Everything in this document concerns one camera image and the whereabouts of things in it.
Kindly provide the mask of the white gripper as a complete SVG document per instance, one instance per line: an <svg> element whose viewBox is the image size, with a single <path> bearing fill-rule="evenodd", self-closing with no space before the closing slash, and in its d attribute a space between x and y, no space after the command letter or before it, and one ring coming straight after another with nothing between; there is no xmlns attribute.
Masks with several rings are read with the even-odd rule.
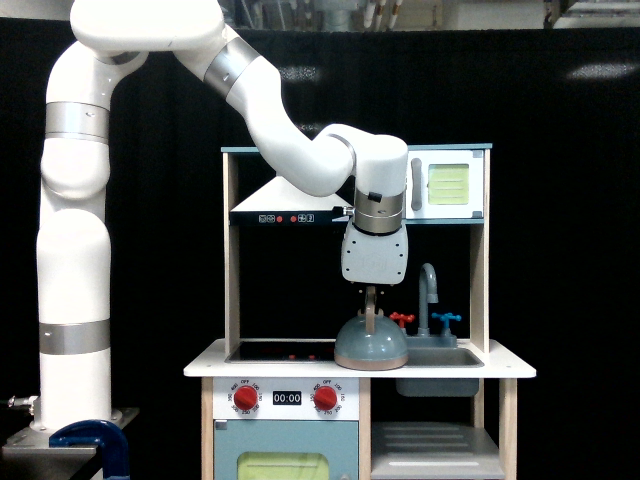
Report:
<svg viewBox="0 0 640 480"><path fill-rule="evenodd" d="M369 235L347 223L341 249L341 271L347 281L367 285L396 285L403 281L408 262L408 234L404 224L390 235Z"/></svg>

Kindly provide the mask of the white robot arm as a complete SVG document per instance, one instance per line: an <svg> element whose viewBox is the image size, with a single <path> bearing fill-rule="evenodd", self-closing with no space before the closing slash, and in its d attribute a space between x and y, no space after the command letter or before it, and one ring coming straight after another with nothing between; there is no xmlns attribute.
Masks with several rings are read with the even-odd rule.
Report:
<svg viewBox="0 0 640 480"><path fill-rule="evenodd" d="M244 120L266 163L313 196L355 181L341 254L343 277L395 285L408 259L403 221L408 148L389 135L331 124L315 136L290 119L278 69L226 23L216 1L76 1L74 43L46 89L36 238L40 394L34 426L55 432L113 417L111 238L106 199L113 166L135 155L167 162L191 136L166 114L114 114L119 84L168 52Z"/></svg>

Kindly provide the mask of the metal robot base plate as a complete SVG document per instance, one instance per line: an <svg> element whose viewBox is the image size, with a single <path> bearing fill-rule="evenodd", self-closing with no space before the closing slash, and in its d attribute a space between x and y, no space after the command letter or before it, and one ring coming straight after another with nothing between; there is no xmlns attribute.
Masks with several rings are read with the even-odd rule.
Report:
<svg viewBox="0 0 640 480"><path fill-rule="evenodd" d="M114 410L106 421L82 421L51 432L27 426L1 448L3 479L129 479L124 428L139 414Z"/></svg>

